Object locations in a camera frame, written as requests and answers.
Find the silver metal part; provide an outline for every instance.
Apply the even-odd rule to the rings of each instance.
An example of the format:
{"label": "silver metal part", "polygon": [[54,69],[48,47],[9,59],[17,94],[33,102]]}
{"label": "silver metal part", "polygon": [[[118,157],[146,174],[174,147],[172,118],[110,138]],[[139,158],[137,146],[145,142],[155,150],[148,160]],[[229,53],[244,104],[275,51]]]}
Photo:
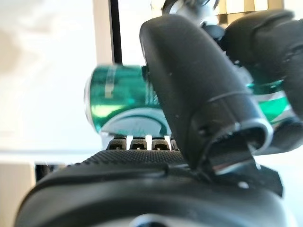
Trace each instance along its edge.
{"label": "silver metal part", "polygon": [[219,23],[218,18],[214,12],[214,5],[216,0],[209,0],[206,4],[205,1],[201,1],[202,4],[198,4],[197,0],[194,1],[178,0],[170,9],[170,14],[179,14],[193,23],[201,26],[205,25],[217,25]]}

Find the green soda can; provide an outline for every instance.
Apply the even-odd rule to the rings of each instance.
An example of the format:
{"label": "green soda can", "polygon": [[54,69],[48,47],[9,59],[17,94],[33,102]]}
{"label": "green soda can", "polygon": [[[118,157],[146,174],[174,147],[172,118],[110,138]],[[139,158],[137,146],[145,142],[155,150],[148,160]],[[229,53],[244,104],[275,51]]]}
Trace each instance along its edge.
{"label": "green soda can", "polygon": [[87,119],[99,134],[171,134],[145,66],[98,66],[86,84],[85,106]]}
{"label": "green soda can", "polygon": [[283,80],[266,84],[250,84],[263,114],[275,129],[286,119],[295,117],[283,90]]}
{"label": "green soda can", "polygon": [[[282,80],[257,85],[247,70],[236,71],[274,128],[294,117]],[[86,84],[85,105],[87,119],[101,135],[171,135],[145,66],[98,66]]]}

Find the white wall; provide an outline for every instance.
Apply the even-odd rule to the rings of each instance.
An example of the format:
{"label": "white wall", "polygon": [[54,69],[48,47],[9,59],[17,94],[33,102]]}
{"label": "white wall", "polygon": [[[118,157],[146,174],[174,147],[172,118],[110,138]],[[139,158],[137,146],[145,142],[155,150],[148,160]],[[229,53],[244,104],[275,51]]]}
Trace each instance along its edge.
{"label": "white wall", "polygon": [[145,65],[139,32],[152,18],[151,0],[119,0],[122,60],[124,65]]}
{"label": "white wall", "polygon": [[92,12],[89,0],[0,1],[1,151],[100,149],[83,106]]}
{"label": "white wall", "polygon": [[302,0],[284,0],[286,9],[293,10],[296,13],[297,19],[303,18],[303,2]]}

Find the textured rubber surface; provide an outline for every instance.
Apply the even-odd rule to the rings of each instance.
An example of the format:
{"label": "textured rubber surface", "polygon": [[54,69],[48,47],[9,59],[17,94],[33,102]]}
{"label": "textured rubber surface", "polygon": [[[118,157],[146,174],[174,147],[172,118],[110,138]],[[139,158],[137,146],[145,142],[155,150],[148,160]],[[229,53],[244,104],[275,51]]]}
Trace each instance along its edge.
{"label": "textured rubber surface", "polygon": [[104,150],[82,164],[185,163],[179,151]]}

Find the white surface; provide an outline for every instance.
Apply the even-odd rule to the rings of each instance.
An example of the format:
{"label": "white surface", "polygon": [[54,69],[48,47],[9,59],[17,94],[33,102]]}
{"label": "white surface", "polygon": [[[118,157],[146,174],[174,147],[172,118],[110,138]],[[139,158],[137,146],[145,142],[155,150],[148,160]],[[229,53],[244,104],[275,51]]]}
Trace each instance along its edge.
{"label": "white surface", "polygon": [[145,65],[139,32],[152,18],[151,0],[119,0],[122,61],[124,65]]}
{"label": "white surface", "polygon": [[0,70],[0,150],[101,149],[83,106],[96,66],[92,2],[1,1],[0,21],[13,43],[0,58],[18,52]]}
{"label": "white surface", "polygon": [[284,0],[286,9],[293,10],[297,19],[303,18],[303,1],[302,0]]}
{"label": "white surface", "polygon": [[284,201],[295,215],[298,226],[303,226],[303,147],[288,153],[259,156],[256,161],[279,172],[284,185]]}
{"label": "white surface", "polygon": [[226,12],[227,13],[239,13],[244,12],[244,0],[227,0]]}
{"label": "white surface", "polygon": [[268,1],[266,0],[255,0],[255,10],[267,10],[268,9]]}

